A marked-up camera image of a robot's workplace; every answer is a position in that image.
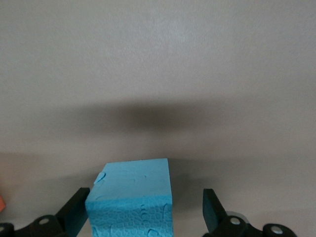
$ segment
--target textured foam surface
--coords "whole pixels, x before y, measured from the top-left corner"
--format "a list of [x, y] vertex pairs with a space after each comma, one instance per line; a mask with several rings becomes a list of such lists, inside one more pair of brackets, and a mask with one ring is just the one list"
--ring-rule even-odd
[[108, 163], [85, 205], [94, 237], [172, 237], [168, 160]]

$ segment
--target blue foam block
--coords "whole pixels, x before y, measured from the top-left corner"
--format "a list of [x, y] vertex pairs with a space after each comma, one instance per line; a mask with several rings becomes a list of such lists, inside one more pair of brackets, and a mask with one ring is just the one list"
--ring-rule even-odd
[[94, 237], [172, 237], [168, 160], [108, 163], [85, 206]]

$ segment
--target gray surface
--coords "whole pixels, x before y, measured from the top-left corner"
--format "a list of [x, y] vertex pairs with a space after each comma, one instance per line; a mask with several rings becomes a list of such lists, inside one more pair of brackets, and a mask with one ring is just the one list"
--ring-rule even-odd
[[[316, 235], [316, 1], [0, 1], [0, 221], [105, 163], [170, 158], [176, 236], [202, 189]], [[80, 236], [89, 236], [88, 224]]]

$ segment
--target black plastic bracket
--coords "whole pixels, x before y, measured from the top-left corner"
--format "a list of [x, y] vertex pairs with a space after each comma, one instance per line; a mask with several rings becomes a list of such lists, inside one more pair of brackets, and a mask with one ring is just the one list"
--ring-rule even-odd
[[228, 215], [212, 189], [204, 189], [203, 216], [209, 231], [203, 237], [297, 237], [283, 225], [266, 224], [260, 231], [242, 218]]
[[84, 202], [89, 192], [80, 188], [56, 215], [41, 216], [19, 230], [0, 223], [0, 237], [76, 237], [88, 218]]

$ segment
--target orange object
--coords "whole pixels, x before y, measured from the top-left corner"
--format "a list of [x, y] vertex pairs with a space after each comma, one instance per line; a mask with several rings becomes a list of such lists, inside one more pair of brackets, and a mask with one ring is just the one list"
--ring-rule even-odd
[[2, 199], [2, 197], [0, 196], [0, 212], [2, 212], [2, 210], [5, 208], [5, 203]]

